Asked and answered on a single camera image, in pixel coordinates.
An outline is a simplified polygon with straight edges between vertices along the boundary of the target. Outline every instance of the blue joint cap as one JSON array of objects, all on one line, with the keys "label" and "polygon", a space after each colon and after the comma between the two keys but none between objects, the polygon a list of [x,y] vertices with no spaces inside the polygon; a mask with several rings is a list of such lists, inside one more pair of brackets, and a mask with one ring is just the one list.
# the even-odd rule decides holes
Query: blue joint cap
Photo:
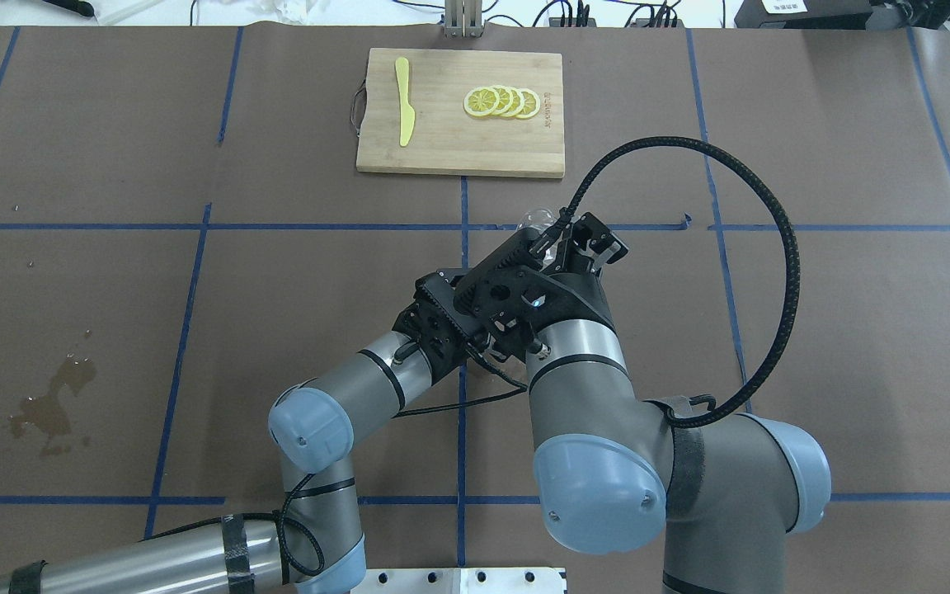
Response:
[{"label": "blue joint cap", "polygon": [[637,452],[568,433],[534,452],[542,519],[560,545],[606,555],[641,548],[666,526],[662,478]]},{"label": "blue joint cap", "polygon": [[823,448],[806,430],[789,422],[770,421],[753,414],[740,413],[753,418],[776,440],[794,474],[798,490],[798,516],[791,533],[813,529],[823,519],[823,510],[830,501],[830,464],[826,462]]},{"label": "blue joint cap", "polygon": [[319,575],[295,584],[299,594],[346,594],[365,579],[365,535],[349,553]]},{"label": "blue joint cap", "polygon": [[320,473],[354,448],[354,426],[335,398],[317,388],[291,388],[270,410],[270,435],[304,473]]}]

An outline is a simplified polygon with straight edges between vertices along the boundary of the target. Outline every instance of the knife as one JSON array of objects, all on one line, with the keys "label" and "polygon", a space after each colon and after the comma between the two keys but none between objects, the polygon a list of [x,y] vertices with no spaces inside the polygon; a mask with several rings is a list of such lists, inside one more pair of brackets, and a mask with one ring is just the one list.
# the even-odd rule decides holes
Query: knife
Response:
[{"label": "knife", "polygon": [[400,106],[398,143],[407,146],[412,138],[412,127],[416,124],[416,110],[408,102],[408,58],[399,56],[395,60],[395,74],[398,76],[398,104]]}]

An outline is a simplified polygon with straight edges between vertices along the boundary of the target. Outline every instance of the wooden cutting board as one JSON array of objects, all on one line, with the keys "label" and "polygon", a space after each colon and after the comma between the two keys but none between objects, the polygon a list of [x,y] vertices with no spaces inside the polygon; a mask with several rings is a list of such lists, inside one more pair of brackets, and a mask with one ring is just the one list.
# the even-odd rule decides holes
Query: wooden cutting board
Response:
[{"label": "wooden cutting board", "polygon": [[[399,145],[395,59],[410,60],[416,125]],[[468,91],[489,84],[527,87],[542,97],[530,120],[471,117]],[[369,51],[367,106],[358,139],[359,172],[453,176],[562,177],[562,56],[453,49]]]}]

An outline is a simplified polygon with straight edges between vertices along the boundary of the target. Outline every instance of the lemon slice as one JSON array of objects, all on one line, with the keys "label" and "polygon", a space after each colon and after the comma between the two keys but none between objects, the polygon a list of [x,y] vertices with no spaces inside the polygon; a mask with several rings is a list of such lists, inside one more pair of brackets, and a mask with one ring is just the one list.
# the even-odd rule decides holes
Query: lemon slice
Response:
[{"label": "lemon slice", "polygon": [[530,120],[531,117],[537,116],[540,112],[540,95],[530,89],[520,89],[518,92],[523,95],[523,109],[515,114],[515,118],[517,120]]},{"label": "lemon slice", "polygon": [[475,87],[464,97],[464,111],[471,117],[486,117],[497,109],[500,100],[494,87]]},{"label": "lemon slice", "polygon": [[509,91],[511,87],[505,87],[504,84],[494,84],[493,90],[497,91],[497,108],[493,110],[494,116],[501,116],[508,111],[511,111],[512,105],[515,102],[515,97]]},{"label": "lemon slice", "polygon": [[502,113],[501,117],[516,117],[519,113],[523,112],[523,106],[527,105],[527,99],[525,99],[523,93],[520,93],[520,90],[516,89],[516,87],[508,87],[508,92],[512,94],[514,102],[512,109]]}]

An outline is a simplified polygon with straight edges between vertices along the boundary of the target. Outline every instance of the puddle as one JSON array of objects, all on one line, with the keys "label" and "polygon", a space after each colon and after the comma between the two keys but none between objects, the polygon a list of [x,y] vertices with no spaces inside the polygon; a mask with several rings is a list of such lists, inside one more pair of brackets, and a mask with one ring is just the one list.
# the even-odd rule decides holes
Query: puddle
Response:
[{"label": "puddle", "polygon": [[[49,379],[46,394],[38,398],[24,398],[20,402],[20,414],[10,417],[10,432],[14,437],[24,436],[34,427],[46,436],[40,456],[62,455],[72,451],[72,445],[60,443],[61,436],[72,435],[72,423],[68,420],[68,413],[61,406],[61,392],[68,387],[67,394],[72,398],[79,396],[84,386],[91,383],[97,375],[94,361],[76,357],[68,353],[63,364],[57,368],[57,373]],[[90,436],[82,438],[83,446],[90,446]]]}]

